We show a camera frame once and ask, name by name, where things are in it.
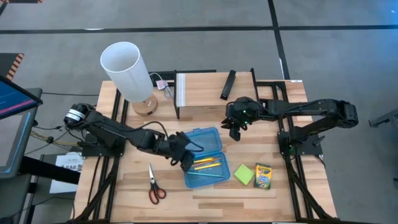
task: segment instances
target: white cylinder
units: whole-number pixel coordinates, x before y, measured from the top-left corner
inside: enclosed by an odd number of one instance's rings
[[[130,42],[112,44],[104,50],[100,62],[126,100],[138,103],[151,96],[152,81],[137,46]]]

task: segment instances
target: wooden lamp base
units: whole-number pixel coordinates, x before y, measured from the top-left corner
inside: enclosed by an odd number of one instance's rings
[[[148,99],[139,103],[132,103],[134,111],[141,116],[148,116],[154,113],[157,109],[157,98],[155,95],[151,95]]]

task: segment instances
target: gray floor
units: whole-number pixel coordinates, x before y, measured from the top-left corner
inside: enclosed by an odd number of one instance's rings
[[[398,24],[398,3],[393,0],[274,2],[280,26]],[[0,30],[270,25],[265,0],[45,0],[9,4],[0,17]],[[290,77],[304,81],[309,100],[341,99],[358,109],[357,127],[327,131],[322,142],[338,216],[396,223],[398,190],[392,178],[398,177],[397,131],[388,124],[370,128],[368,120],[398,107],[398,30],[281,31],[281,36]],[[140,47],[149,70],[254,67],[257,78],[282,78],[273,31],[3,34],[0,52],[25,54],[14,79],[24,88],[95,94],[108,79],[100,53],[122,40]],[[95,104],[97,99],[45,95],[43,100],[37,121],[53,127],[62,123],[73,103]],[[27,151],[41,145],[32,139]],[[47,147],[32,156],[59,152]],[[34,223],[62,222],[69,214],[69,202],[39,206]]]

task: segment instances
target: green sticky note pad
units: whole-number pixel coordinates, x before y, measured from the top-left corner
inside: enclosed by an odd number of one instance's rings
[[[234,173],[234,177],[237,178],[244,185],[247,185],[253,178],[253,176],[254,172],[243,164],[239,166],[239,168]]]

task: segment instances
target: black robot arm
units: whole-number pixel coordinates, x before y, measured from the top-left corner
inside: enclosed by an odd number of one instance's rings
[[[73,105],[64,122],[68,129],[86,130],[95,136],[95,142],[80,143],[83,155],[85,148],[102,147],[110,151],[120,145],[124,148],[124,141],[120,141],[120,139],[125,139],[142,152],[164,156],[167,159],[171,158],[172,166],[180,162],[180,166],[185,172],[193,164],[193,153],[185,149],[192,142],[183,132],[166,136],[166,133],[146,129],[143,128],[144,126],[132,128],[103,116],[91,105],[83,103]]]
[[[346,101],[315,100],[304,103],[288,103],[282,100],[260,99],[256,102],[248,97],[240,97],[226,105],[226,119],[222,128],[230,129],[229,136],[240,140],[239,130],[248,129],[255,121],[277,121],[286,116],[321,115],[324,118],[302,128],[293,127],[289,131],[290,143],[302,142],[306,138],[334,127],[352,128],[358,124],[354,105]]]

